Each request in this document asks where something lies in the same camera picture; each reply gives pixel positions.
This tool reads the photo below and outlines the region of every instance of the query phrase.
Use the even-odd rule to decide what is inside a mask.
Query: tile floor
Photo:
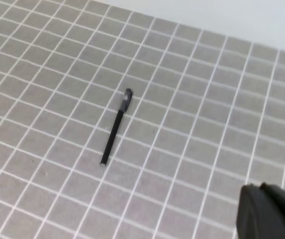
[[[285,188],[284,51],[95,1],[0,0],[0,239],[234,239],[239,189],[263,181]]]

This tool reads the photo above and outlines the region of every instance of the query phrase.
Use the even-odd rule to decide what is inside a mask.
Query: grid pattern
[[[0,239],[233,239],[240,187],[263,181],[285,188],[285,51],[95,1],[0,0]]]

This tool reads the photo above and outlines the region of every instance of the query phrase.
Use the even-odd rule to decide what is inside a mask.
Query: floor
[[[235,239],[239,190],[264,181],[285,188],[285,51],[95,1],[0,0],[0,239]]]

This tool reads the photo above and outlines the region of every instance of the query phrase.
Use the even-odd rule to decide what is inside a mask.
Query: black object
[[[238,239],[285,239],[285,191],[276,185],[245,185],[241,189]]]
[[[102,156],[102,159],[100,162],[100,164],[102,166],[107,165],[108,158],[109,158],[109,155],[110,155],[110,152],[112,149],[114,139],[116,138],[117,131],[119,129],[123,114],[127,111],[128,107],[129,107],[129,104],[130,104],[130,101],[132,98],[132,94],[133,94],[133,92],[131,89],[126,89],[126,92],[124,93],[122,103],[121,103],[120,108],[118,110],[116,119],[114,120],[113,127],[112,127],[112,130],[110,132],[110,136],[109,136],[106,148],[104,150],[104,153],[103,153],[103,156]]]

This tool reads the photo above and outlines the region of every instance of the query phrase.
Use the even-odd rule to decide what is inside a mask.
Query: white wall
[[[285,49],[285,0],[100,0]]]

